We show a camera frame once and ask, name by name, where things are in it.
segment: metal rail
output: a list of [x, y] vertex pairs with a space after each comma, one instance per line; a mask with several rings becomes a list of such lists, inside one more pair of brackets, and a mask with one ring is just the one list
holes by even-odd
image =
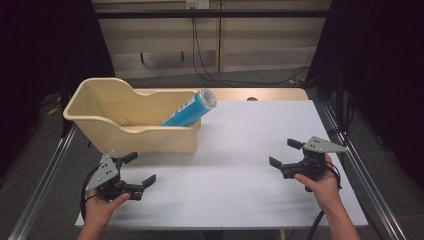
[[9, 240], [23, 240], [26, 239], [35, 218], [37, 217], [38, 211], [44, 202], [47, 192], [52, 184], [54, 176], [56, 175], [57, 169], [65, 156], [69, 145], [74, 137], [76, 126], [73, 124], [71, 129], [68, 131], [66, 136], [59, 141], [56, 151], [47, 166], [46, 171], [41, 177], [35, 192], [32, 194], [30, 201], [28, 202], [25, 210], [21, 214], [9, 236]]
[[[332, 127], [336, 128], [338, 125], [337, 121], [334, 118], [335, 112], [329, 103], [324, 104], [324, 112], [330, 120]], [[396, 216], [393, 214], [389, 205], [386, 203], [377, 186], [375, 185], [374, 181], [372, 180], [371, 175], [368, 173], [364, 163], [362, 162], [361, 157], [359, 156], [352, 142], [349, 139], [346, 139], [346, 137], [342, 133], [338, 133], [337, 137], [339, 138], [340, 142], [346, 142], [349, 160], [353, 168], [355, 169], [359, 180], [364, 186], [368, 197], [374, 205], [374, 208], [376, 209], [391, 239], [406, 239], [405, 234], [403, 233], [398, 221], [396, 220]]]

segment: hand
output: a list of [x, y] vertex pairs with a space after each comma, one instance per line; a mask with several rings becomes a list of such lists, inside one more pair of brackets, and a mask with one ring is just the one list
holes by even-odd
[[[325, 160], [332, 163], [328, 154], [325, 154]], [[324, 212], [334, 209], [336, 206], [342, 204], [339, 195], [337, 178], [332, 172], [326, 170], [324, 176], [317, 181], [313, 181], [302, 174], [296, 174], [294, 175], [294, 178], [312, 190], [318, 206]]]
[[130, 198], [128, 193], [119, 195], [113, 201], [103, 199], [97, 189], [88, 193], [85, 223], [78, 239], [99, 239], [109, 223], [113, 211]]

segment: person's arm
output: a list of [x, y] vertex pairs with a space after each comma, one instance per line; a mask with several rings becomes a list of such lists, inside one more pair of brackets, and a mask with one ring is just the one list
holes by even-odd
[[[331, 163], [331, 158], [327, 154], [325, 159], [327, 162]], [[333, 240], [360, 239], [342, 203], [337, 185], [337, 178], [332, 172], [327, 170], [323, 178], [316, 182], [302, 174], [296, 174], [294, 178], [310, 188], [314, 193], [319, 207], [327, 216]]]
[[109, 202], [101, 199], [100, 196], [96, 194], [97, 190], [93, 190], [89, 193], [89, 196], [95, 196], [89, 198], [87, 201], [85, 222], [78, 240], [100, 239], [104, 228], [112, 217], [113, 211], [130, 198], [128, 193], [124, 193], [115, 198], [112, 202]]

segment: power outlet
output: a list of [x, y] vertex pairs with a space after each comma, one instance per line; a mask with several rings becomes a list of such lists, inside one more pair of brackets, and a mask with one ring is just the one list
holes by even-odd
[[197, 0], [186, 0], [187, 9], [197, 9]]
[[209, 0], [198, 0], [197, 9], [209, 9]]

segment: beige plastic tub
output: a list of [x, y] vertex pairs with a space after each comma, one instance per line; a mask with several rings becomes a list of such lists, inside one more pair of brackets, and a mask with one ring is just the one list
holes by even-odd
[[188, 127], [159, 124], [194, 91], [137, 93], [117, 78], [83, 81], [64, 110], [102, 153], [194, 152], [200, 120]]

